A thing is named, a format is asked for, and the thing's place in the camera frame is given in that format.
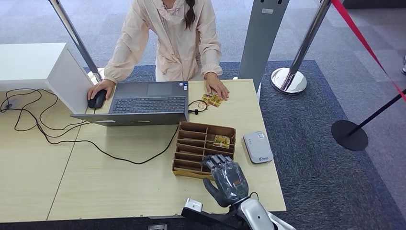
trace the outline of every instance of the woman's hand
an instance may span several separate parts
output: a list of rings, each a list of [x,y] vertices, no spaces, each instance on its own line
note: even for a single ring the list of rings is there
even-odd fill
[[[115,83],[111,80],[103,80],[97,83],[88,91],[88,101],[93,99],[100,90],[106,90],[106,99],[109,99],[113,92],[114,85]]]
[[[206,89],[209,94],[214,90],[221,99],[225,101],[228,100],[230,91],[228,91],[227,87],[220,81],[217,74],[208,72],[204,76],[204,79],[206,79]]]

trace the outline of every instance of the light wood tabletop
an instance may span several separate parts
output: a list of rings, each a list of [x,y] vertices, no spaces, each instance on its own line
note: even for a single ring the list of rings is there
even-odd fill
[[[12,92],[10,95],[23,92]],[[40,101],[26,107],[39,117],[50,106],[55,97],[42,92]],[[21,108],[36,98],[38,93],[19,96]],[[0,92],[0,101],[5,100],[5,92]],[[0,113],[0,222],[46,220],[69,155],[72,143],[49,144],[38,128],[26,132],[17,132],[14,125],[19,111]],[[78,120],[69,117],[70,111],[58,102],[43,115],[43,121],[52,128],[63,128]],[[35,125],[34,119],[23,112],[18,129],[27,129]],[[45,132],[57,136],[63,131],[45,128]],[[75,140],[79,129],[76,128],[62,138],[52,141]]]
[[[241,165],[250,192],[259,194],[267,210],[284,211],[274,162],[252,164],[242,140],[248,132],[266,132],[253,82],[225,80],[224,83],[231,92],[229,101],[219,108],[211,106],[199,115],[190,114],[190,121],[234,127],[237,131],[235,161]],[[203,94],[204,82],[189,82],[190,102],[201,99]],[[106,101],[97,113],[106,113],[110,104],[111,101]],[[111,155],[141,162],[164,150],[176,128],[92,124],[80,129],[77,140],[91,140]],[[133,165],[112,159],[89,143],[75,144],[49,219],[171,216],[181,213],[188,197],[202,202],[204,211],[227,212],[210,197],[201,179],[173,175],[174,152],[172,143],[161,156]]]

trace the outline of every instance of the computer mouse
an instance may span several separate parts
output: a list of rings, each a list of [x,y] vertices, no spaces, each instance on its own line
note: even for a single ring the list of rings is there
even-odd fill
[[[97,92],[93,99],[88,101],[88,107],[92,109],[100,109],[103,107],[104,101],[106,100],[107,90],[100,90]]]

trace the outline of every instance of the jacket sleeve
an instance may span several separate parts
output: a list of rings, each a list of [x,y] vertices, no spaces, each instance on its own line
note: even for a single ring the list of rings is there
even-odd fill
[[[215,13],[212,2],[204,0],[203,9],[197,23],[197,31],[200,36],[199,51],[202,62],[202,76],[213,72],[220,76],[223,70],[219,66],[221,59],[220,42],[218,41]]]
[[[104,79],[117,83],[134,70],[148,43],[149,28],[140,16],[140,6],[135,0],[125,19],[112,59],[104,70]]]

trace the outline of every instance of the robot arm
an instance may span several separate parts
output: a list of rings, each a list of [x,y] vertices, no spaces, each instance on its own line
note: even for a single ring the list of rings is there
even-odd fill
[[[203,183],[210,195],[221,207],[229,207],[227,214],[208,214],[202,211],[203,204],[188,199],[182,216],[212,226],[223,224],[238,230],[295,230],[292,226],[266,211],[262,204],[248,197],[248,183],[238,163],[223,155],[207,156],[202,162],[214,177],[217,188],[210,180]],[[236,219],[239,226],[226,224],[227,219]]]

